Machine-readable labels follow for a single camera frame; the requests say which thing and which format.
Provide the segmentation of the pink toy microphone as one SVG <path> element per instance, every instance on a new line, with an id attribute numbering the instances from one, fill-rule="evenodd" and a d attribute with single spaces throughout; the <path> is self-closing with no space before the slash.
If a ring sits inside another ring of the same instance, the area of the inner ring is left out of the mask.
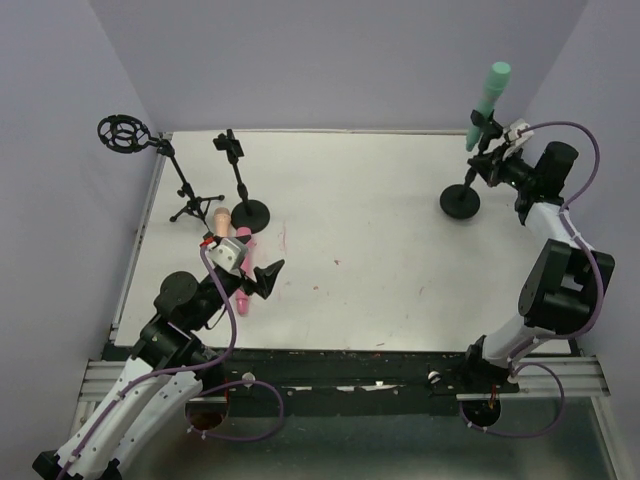
<path id="1" fill-rule="evenodd" d="M 256 242 L 253 238 L 252 231 L 249 227 L 239 227 L 236 230 L 236 236 L 249 238 L 249 240 L 246 243 L 246 246 L 248 247 L 248 253 L 245 256 L 245 259 L 242 263 L 241 268 L 244 273 L 250 274 L 251 267 L 252 267 L 252 252 L 254 247 L 256 246 Z M 242 317 L 246 317 L 249 314 L 249 310 L 250 310 L 250 297 L 243 290 L 238 290 L 235 294 L 235 299 L 236 299 L 237 314 Z"/>

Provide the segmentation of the mint green toy microphone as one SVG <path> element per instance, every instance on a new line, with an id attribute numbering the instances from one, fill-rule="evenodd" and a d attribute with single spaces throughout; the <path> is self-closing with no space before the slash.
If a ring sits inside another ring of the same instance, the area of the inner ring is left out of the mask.
<path id="1" fill-rule="evenodd" d="M 506 89 L 511 78 L 511 65 L 504 61 L 498 61 L 491 65 L 487 74 L 480 100 L 474 109 L 485 119 L 494 111 L 495 104 Z M 481 136 L 480 128 L 472 124 L 466 134 L 466 150 L 471 152 Z"/>

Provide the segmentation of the black round-base clamp stand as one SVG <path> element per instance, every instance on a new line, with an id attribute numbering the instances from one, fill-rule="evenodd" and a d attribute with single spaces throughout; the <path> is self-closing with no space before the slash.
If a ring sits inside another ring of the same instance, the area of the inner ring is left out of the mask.
<path id="1" fill-rule="evenodd" d="M 232 129 L 220 133 L 213 139 L 213 144 L 218 151 L 226 154 L 236 180 L 236 190 L 240 202 L 231 211 L 231 224 L 235 229 L 246 227 L 253 234 L 260 233 L 269 224 L 271 219 L 267 205 L 249 196 L 249 191 L 244 183 L 239 169 L 239 161 L 244 156 L 240 141 L 236 138 Z"/>

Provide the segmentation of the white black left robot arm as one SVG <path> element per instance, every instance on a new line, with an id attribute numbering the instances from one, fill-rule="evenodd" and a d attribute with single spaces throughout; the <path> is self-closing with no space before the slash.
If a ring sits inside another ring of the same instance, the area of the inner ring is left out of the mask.
<path id="1" fill-rule="evenodd" d="M 198 280 L 177 271 L 161 283 L 156 313 L 141 330 L 124 367 L 87 422 L 32 468 L 43 479 L 121 479 L 134 457 L 188 400 L 224 387 L 232 351 L 216 353 L 197 336 L 237 290 L 267 298 L 284 266 L 255 268 L 253 278 L 210 266 Z"/>

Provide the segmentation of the black robot base mounting bar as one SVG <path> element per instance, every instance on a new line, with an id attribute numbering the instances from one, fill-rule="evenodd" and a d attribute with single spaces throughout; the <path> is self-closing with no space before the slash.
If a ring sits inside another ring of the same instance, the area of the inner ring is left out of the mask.
<path id="1" fill-rule="evenodd" d="M 463 394 L 516 393 L 506 369 L 469 352 L 236 348 L 197 372 L 203 388 L 228 386 L 231 415 L 451 416 Z"/>

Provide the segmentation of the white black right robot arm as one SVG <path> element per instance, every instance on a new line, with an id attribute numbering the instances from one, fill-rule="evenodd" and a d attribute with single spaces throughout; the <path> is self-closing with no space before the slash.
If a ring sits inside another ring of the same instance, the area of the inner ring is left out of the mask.
<path id="1" fill-rule="evenodd" d="M 469 159 L 471 172 L 488 185 L 517 192 L 520 223 L 541 241 L 540 254 L 517 301 L 517 314 L 496 332 L 470 345 L 460 372 L 469 381 L 501 385 L 518 362 L 552 339 L 569 339 L 586 329 L 604 298 L 615 267 L 612 255 L 580 239 L 563 209 L 561 192 L 578 151 L 554 141 L 535 165 L 521 151 L 503 147 Z"/>

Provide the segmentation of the black round-base clip mic stand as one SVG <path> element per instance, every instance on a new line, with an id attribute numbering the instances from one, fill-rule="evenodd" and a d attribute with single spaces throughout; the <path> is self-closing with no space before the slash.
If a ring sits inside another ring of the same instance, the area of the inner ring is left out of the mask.
<path id="1" fill-rule="evenodd" d="M 478 152 L 474 156 L 488 155 L 491 141 L 502 136 L 503 127 L 494 119 L 494 111 L 485 119 L 481 114 L 473 110 L 471 121 L 481 131 L 481 136 L 477 143 Z M 467 220 L 479 211 L 481 205 L 480 197 L 472 188 L 472 183 L 477 176 L 476 172 L 469 166 L 462 184 L 453 184 L 443 190 L 439 203 L 446 215 L 456 220 Z"/>

